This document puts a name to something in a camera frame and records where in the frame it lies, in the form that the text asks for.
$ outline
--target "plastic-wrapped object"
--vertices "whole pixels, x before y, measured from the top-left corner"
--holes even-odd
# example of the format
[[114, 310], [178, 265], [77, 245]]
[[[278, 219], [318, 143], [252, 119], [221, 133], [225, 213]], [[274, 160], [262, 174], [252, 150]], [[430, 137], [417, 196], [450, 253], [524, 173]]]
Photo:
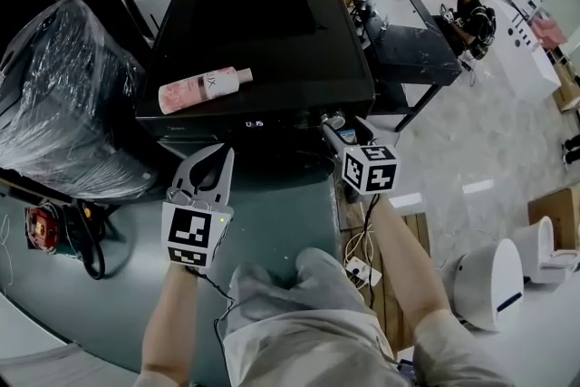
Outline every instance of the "plastic-wrapped object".
[[81, 0], [62, 0], [0, 64], [0, 167], [75, 198], [138, 197], [156, 172], [123, 148], [143, 70]]

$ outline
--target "black table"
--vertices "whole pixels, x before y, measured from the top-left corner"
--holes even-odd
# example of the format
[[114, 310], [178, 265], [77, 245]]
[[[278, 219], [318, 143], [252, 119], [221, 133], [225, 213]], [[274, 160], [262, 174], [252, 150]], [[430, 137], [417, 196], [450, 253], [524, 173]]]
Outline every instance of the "black table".
[[[377, 0], [356, 6], [371, 45], [365, 55], [376, 86], [374, 115], [405, 115], [402, 131], [444, 86], [461, 74], [459, 62], [421, 0]], [[389, 24], [382, 30], [385, 13]], [[402, 85], [427, 84], [429, 90], [413, 107]]]

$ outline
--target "white floor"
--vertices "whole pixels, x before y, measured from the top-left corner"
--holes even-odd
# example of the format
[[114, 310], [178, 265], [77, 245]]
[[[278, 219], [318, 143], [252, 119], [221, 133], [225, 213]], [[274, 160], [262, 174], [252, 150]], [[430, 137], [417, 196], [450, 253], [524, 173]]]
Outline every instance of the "white floor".
[[[441, 3], [454, 5], [422, 1], [433, 14]], [[407, 91], [415, 103], [423, 89]], [[393, 125], [392, 117], [372, 120]], [[519, 102], [492, 49], [475, 75], [463, 73], [403, 131], [401, 182], [392, 197], [427, 212], [433, 259], [451, 264], [527, 225], [529, 200], [580, 181], [580, 167], [566, 172], [560, 150], [578, 132], [575, 117], [562, 116], [551, 98]]]

